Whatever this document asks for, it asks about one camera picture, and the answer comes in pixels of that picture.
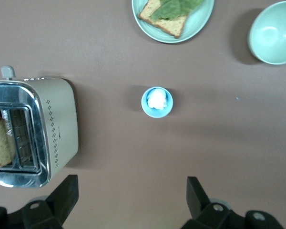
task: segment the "green lettuce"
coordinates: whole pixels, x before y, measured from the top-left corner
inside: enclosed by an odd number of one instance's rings
[[[173,20],[189,15],[203,0],[160,0],[160,7],[151,15],[151,20]]]

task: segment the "gray tabletop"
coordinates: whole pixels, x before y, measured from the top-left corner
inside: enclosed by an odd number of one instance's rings
[[[189,218],[187,176],[243,216],[260,209],[286,228],[286,64],[258,61],[248,30],[276,0],[221,0],[193,38],[151,39],[130,0],[0,1],[0,67],[75,87],[80,149],[43,188],[0,186],[13,212],[68,174],[80,198],[64,228],[177,229]],[[152,86],[174,107],[141,108]]]

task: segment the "plate rim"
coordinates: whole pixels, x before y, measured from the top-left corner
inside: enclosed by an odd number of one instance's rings
[[[180,42],[184,42],[184,41],[186,41],[186,40],[188,40],[188,39],[194,37],[198,32],[200,32],[200,30],[201,30],[201,29],[206,25],[206,23],[209,21],[209,19],[210,19],[210,17],[211,17],[211,14],[212,14],[212,12],[213,12],[214,4],[215,4],[215,0],[208,0],[208,1],[210,1],[209,12],[208,12],[208,14],[206,15],[205,20],[204,20],[204,22],[201,24],[201,26],[199,27],[199,29],[197,29],[196,31],[194,31],[193,34],[191,34],[191,35],[189,35],[189,36],[187,36],[187,37],[184,37],[184,38],[177,38],[177,39],[175,39],[174,41],[164,41],[164,40],[161,40],[161,39],[159,39],[159,38],[153,36],[152,34],[148,33],[148,32],[141,26],[141,24],[140,24],[140,22],[139,22],[140,19],[137,17],[137,14],[138,14],[139,12],[135,12],[135,9],[134,9],[134,1],[136,1],[136,0],[132,0],[133,16],[134,16],[134,18],[135,18],[135,20],[136,20],[138,26],[139,26],[140,29],[141,29],[146,35],[148,35],[150,38],[152,38],[152,39],[154,39],[154,40],[156,40],[156,41],[158,41],[158,42],[161,42],[161,43],[180,43]]]

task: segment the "white cream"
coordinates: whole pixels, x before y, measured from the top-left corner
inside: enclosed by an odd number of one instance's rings
[[[150,108],[163,110],[167,107],[166,92],[161,88],[156,88],[149,92],[147,96],[147,104]]]

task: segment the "mint green bowl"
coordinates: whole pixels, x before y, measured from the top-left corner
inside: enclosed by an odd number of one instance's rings
[[[273,4],[258,15],[248,35],[248,46],[263,62],[286,63],[286,1]]]

